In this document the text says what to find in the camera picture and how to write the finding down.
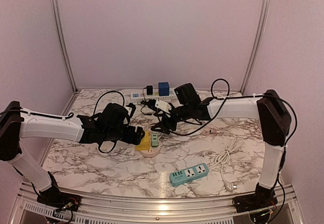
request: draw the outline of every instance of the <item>marble table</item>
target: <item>marble table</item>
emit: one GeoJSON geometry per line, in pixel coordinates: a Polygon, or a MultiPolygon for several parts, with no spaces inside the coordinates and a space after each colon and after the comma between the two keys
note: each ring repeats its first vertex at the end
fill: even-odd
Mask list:
{"type": "MultiPolygon", "coordinates": [[[[106,91],[81,90],[71,111],[76,115],[92,115],[97,99],[106,91]]],[[[120,90],[127,103],[132,91],[120,90]]],[[[208,91],[198,92],[201,98],[210,96],[208,91]]],[[[122,98],[116,93],[104,96],[97,111],[110,102],[121,103],[122,98]]],[[[177,99],[172,103],[179,105],[177,99]]],[[[158,122],[157,118],[140,113],[140,106],[137,106],[132,125],[144,127],[154,122],[158,122]]],[[[179,123],[178,132],[190,132],[197,127],[179,123]]],[[[169,174],[199,163],[213,165],[215,157],[235,136],[243,139],[244,144],[231,155],[229,164],[224,167],[224,176],[237,186],[234,193],[253,191],[262,170],[264,143],[256,122],[250,119],[216,119],[191,136],[159,134],[161,152],[154,158],[145,158],[135,151],[134,145],[120,141],[114,151],[102,154],[97,144],[55,140],[44,168],[53,173],[60,187],[89,193],[148,198],[228,195],[232,193],[224,187],[220,166],[213,168],[207,177],[177,187],[170,184],[169,174]]],[[[112,145],[112,142],[105,142],[102,150],[109,150],[112,145]]]]}

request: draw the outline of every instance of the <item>table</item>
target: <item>table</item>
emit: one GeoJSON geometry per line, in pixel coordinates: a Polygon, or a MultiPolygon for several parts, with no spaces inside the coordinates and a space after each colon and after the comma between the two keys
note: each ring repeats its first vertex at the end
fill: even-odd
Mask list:
{"type": "MultiPolygon", "coordinates": [[[[106,89],[82,89],[71,108],[71,112],[92,115],[95,103],[106,89]]],[[[132,89],[119,90],[130,101],[132,89]]],[[[198,91],[202,99],[209,91],[198,91]]],[[[97,112],[110,102],[122,103],[119,94],[111,93],[102,98],[97,112]]],[[[172,100],[177,106],[177,99],[172,100]]],[[[132,117],[131,125],[146,126],[158,122],[154,116],[140,113],[140,106],[132,117]]],[[[190,132],[196,125],[178,124],[178,132],[190,132]]],[[[191,136],[159,135],[161,152],[154,158],[145,158],[135,151],[134,145],[118,142],[114,151],[102,154],[97,144],[79,144],[67,140],[54,140],[45,160],[44,168],[53,173],[59,187],[89,193],[148,198],[190,198],[232,194],[224,187],[220,167],[213,168],[207,177],[173,187],[169,174],[199,163],[211,165],[217,154],[225,150],[237,136],[244,140],[241,148],[231,155],[224,167],[228,182],[237,186],[233,193],[253,191],[259,180],[264,143],[261,131],[251,119],[214,120],[204,129],[191,136]]],[[[109,150],[112,142],[105,142],[102,150],[109,150]]]]}

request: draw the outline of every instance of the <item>wall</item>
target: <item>wall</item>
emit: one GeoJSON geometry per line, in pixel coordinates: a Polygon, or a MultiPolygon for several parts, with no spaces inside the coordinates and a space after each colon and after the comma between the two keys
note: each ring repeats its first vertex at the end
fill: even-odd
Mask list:
{"type": "MultiPolygon", "coordinates": [[[[0,111],[12,100],[30,109],[62,113],[72,96],[50,0],[0,0],[0,111]]],[[[37,160],[45,139],[22,140],[37,160]]],[[[21,178],[0,162],[0,223],[7,223],[21,178]]]]}
{"type": "MultiPolygon", "coordinates": [[[[225,77],[239,90],[262,0],[59,0],[80,88],[192,82],[225,77]]],[[[216,87],[225,88],[222,83],[216,87]]]]}
{"type": "Polygon", "coordinates": [[[283,171],[306,223],[324,212],[324,0],[271,0],[247,94],[276,89],[295,108],[299,125],[283,171]]]}

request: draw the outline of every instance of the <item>green object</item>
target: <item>green object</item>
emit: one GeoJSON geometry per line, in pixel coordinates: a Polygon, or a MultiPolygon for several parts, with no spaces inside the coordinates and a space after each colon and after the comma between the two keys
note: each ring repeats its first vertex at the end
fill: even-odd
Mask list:
{"type": "Polygon", "coordinates": [[[152,134],[152,147],[158,147],[158,140],[156,134],[152,134]]]}
{"type": "Polygon", "coordinates": [[[178,186],[187,182],[207,176],[209,169],[205,163],[170,173],[172,186],[178,186]]]}

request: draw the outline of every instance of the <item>white power strip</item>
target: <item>white power strip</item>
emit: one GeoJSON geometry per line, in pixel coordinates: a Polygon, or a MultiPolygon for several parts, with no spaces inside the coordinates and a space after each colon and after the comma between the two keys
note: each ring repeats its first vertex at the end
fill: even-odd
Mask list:
{"type": "MultiPolygon", "coordinates": [[[[170,93],[168,96],[159,96],[158,95],[158,89],[153,90],[153,95],[147,95],[146,91],[145,93],[145,99],[160,99],[163,101],[167,101],[170,99],[176,99],[176,93],[174,92],[174,88],[170,89],[170,93]]],[[[144,100],[143,90],[133,91],[131,92],[131,102],[138,102],[144,100]]]]}

